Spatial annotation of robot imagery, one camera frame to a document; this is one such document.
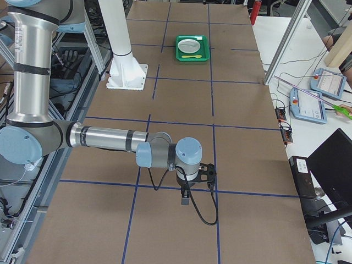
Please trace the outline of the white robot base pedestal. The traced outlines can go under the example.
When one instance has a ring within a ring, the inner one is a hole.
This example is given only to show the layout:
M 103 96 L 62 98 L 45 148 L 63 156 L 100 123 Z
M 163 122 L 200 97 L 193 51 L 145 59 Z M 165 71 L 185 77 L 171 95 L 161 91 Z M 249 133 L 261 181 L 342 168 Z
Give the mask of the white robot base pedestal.
M 107 81 L 108 89 L 144 89 L 148 65 L 140 64 L 133 55 L 122 1 L 100 0 L 113 59 Z

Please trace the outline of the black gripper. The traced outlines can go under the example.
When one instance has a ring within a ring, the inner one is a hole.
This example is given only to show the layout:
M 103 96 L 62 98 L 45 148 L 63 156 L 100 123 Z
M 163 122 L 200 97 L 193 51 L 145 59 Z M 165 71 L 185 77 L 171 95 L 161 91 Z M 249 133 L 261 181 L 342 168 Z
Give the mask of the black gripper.
M 187 179 L 185 181 L 184 176 L 177 173 L 177 183 L 181 187 L 181 205 L 187 206 L 190 202 L 190 188 L 201 180 L 200 176 L 196 176 L 194 179 Z

